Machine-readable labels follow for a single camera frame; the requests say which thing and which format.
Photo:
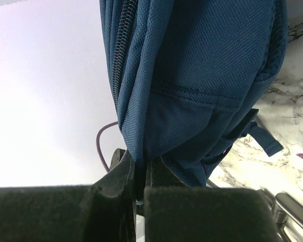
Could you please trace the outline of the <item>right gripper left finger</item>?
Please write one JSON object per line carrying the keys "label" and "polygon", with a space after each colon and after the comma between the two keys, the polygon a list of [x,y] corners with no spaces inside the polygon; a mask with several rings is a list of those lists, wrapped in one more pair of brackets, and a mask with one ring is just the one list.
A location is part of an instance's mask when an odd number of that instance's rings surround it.
{"label": "right gripper left finger", "polygon": [[135,241],[134,162],[92,185],[0,188],[0,241]]}

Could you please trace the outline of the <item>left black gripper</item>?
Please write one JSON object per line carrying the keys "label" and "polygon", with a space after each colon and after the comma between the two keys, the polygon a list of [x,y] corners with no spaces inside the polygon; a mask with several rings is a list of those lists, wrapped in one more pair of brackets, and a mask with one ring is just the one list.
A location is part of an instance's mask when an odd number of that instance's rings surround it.
{"label": "left black gripper", "polygon": [[112,159],[111,159],[110,170],[112,170],[115,166],[118,165],[118,163],[120,163],[120,161],[121,161],[122,157],[124,156],[125,152],[126,152],[126,150],[120,149],[120,148],[117,148],[114,151]]}

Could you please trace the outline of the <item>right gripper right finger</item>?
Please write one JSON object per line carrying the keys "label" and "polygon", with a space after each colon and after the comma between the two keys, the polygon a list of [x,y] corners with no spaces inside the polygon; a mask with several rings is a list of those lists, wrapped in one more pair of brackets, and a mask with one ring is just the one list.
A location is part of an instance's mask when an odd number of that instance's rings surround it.
{"label": "right gripper right finger", "polygon": [[252,189],[191,188],[162,161],[147,165],[146,241],[280,241],[268,204]]}

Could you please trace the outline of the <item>navy blue student backpack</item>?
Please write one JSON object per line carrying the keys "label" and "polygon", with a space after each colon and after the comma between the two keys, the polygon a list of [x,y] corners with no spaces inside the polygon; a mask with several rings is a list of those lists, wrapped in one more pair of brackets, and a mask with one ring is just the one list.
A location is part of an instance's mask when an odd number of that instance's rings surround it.
{"label": "navy blue student backpack", "polygon": [[100,1],[118,125],[135,162],[162,158],[202,187],[234,142],[251,135],[268,156],[282,145],[254,105],[282,66],[285,1]]}

